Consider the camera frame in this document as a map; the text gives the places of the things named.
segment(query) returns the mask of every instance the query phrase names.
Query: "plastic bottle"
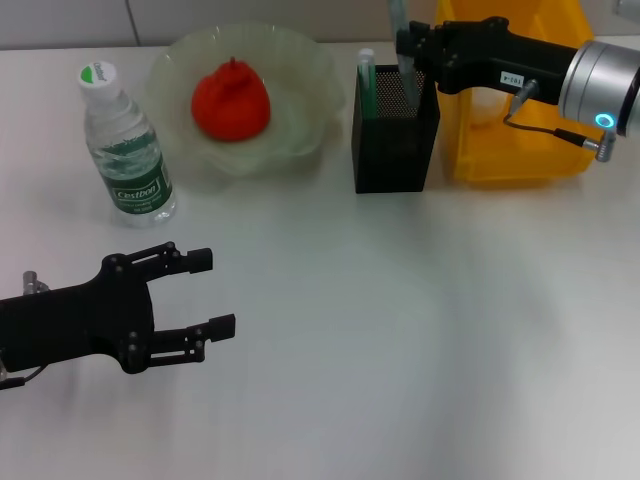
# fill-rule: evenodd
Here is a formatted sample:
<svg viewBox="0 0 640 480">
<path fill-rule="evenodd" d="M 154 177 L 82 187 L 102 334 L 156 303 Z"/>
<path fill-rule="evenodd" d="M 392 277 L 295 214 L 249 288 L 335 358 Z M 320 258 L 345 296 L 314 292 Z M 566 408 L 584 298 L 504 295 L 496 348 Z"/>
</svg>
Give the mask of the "plastic bottle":
<svg viewBox="0 0 640 480">
<path fill-rule="evenodd" d="M 167 221 L 176 199 L 155 131 L 122 90 L 115 67 L 93 62 L 78 74 L 87 105 L 87 147 L 120 220 L 133 227 Z"/>
</svg>

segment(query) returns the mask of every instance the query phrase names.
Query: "pen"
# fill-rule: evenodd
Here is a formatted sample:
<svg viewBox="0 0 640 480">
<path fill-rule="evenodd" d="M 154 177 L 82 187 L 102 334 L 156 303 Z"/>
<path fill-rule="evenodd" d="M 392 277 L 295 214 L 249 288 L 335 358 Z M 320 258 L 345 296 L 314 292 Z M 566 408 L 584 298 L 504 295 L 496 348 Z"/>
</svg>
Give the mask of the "pen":
<svg viewBox="0 0 640 480">
<path fill-rule="evenodd" d="M 360 82 L 360 105 L 363 118 L 376 118 L 377 86 L 375 53 L 370 48 L 358 52 L 358 79 Z"/>
<path fill-rule="evenodd" d="M 398 32 L 409 31 L 407 21 L 407 7 L 405 0 L 387 0 L 389 15 L 391 17 L 391 28 L 393 31 L 393 43 L 396 43 Z M 410 107 L 418 108 L 420 104 L 420 92 L 416 81 L 416 70 L 413 66 L 413 59 L 404 55 L 398 55 L 398 72 L 402 79 L 404 95 Z"/>
</svg>

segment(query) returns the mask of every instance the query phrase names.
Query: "white table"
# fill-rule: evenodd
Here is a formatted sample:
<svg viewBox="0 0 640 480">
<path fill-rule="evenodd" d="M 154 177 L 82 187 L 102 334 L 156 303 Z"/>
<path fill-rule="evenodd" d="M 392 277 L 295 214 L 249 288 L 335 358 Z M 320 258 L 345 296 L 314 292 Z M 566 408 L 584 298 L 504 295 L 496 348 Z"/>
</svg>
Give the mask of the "white table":
<svg viewBox="0 0 640 480">
<path fill-rule="evenodd" d="M 74 75 L 133 88 L 161 49 L 0 53 L 0 297 L 173 240 L 215 268 L 151 285 L 158 328 L 238 318 L 202 365 L 85 358 L 0 392 L 3 479 L 640 477 L 636 146 L 545 190 L 446 187 L 434 159 L 423 194 L 356 196 L 361 47 L 329 46 L 348 107 L 317 171 L 218 189 L 174 162 L 179 212 L 144 231 L 110 222 Z"/>
</svg>

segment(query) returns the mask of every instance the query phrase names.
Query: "mesh pen holder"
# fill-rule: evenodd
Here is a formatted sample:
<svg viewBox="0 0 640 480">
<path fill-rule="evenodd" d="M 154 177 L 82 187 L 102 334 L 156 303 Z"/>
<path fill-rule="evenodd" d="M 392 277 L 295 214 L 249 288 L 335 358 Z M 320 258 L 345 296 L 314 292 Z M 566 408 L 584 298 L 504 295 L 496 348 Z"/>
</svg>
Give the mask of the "mesh pen holder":
<svg viewBox="0 0 640 480">
<path fill-rule="evenodd" d="M 433 78 L 419 72 L 417 80 L 422 93 L 420 108 L 415 109 L 407 105 L 397 65 L 376 66 L 375 118 L 363 118 L 356 80 L 351 137 L 356 193 L 421 192 L 424 188 L 440 109 Z"/>
</svg>

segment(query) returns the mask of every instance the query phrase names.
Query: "yellow container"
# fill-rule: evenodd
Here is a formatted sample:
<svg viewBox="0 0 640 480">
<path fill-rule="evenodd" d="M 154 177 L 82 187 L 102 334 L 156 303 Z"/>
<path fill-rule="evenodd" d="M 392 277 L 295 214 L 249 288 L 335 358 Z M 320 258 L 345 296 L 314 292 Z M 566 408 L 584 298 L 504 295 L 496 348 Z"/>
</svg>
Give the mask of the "yellow container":
<svg viewBox="0 0 640 480">
<path fill-rule="evenodd" d="M 593 38 L 579 0 L 439 0 L 437 23 L 491 16 L 508 18 L 509 30 L 518 35 L 574 48 Z M 480 187 L 538 185 L 584 172 L 594 158 L 593 152 L 551 135 L 507 127 L 502 117 L 488 125 L 472 125 L 472 90 L 439 94 L 439 101 L 446 170 L 454 180 Z M 596 128 L 561 118 L 557 106 L 535 101 L 527 102 L 514 121 L 600 135 Z"/>
</svg>

